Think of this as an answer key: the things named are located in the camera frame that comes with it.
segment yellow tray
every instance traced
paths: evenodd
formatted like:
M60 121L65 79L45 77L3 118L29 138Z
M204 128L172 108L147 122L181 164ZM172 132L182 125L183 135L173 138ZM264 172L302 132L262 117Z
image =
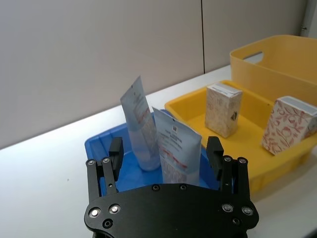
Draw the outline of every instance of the yellow tray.
M257 53L260 62L244 60ZM288 95L317 106L316 62L317 39L273 36L232 51L231 78L272 101Z
M273 102L232 81L223 81L222 83L243 91L238 128L228 138L223 138L205 127L206 88L166 103L165 109L171 112L176 119L186 123L201 134L204 147L207 145L208 136L218 136L225 154L234 158L239 156L247 158L251 192L262 189L268 183L306 161L310 151L317 144L317 134L278 155L272 155L261 146L261 139Z

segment floral patterned box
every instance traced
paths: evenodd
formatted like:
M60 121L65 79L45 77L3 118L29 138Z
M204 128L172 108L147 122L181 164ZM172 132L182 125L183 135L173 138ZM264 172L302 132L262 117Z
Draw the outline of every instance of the floral patterned box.
M222 83L207 87L205 127L224 138L233 134L238 121L242 91Z
M317 131L317 107L285 96L275 101L262 146L278 154Z

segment white table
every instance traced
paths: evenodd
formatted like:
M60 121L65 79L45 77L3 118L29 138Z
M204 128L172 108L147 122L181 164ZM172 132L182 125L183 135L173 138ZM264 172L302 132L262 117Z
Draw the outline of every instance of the white table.
M171 99L225 79L230 79L230 66L147 99L162 109ZM118 106L0 150L0 237L92 237L83 220L88 205L84 142L124 122ZM260 223L248 231L250 238L301 238L317 227L315 161L253 196Z

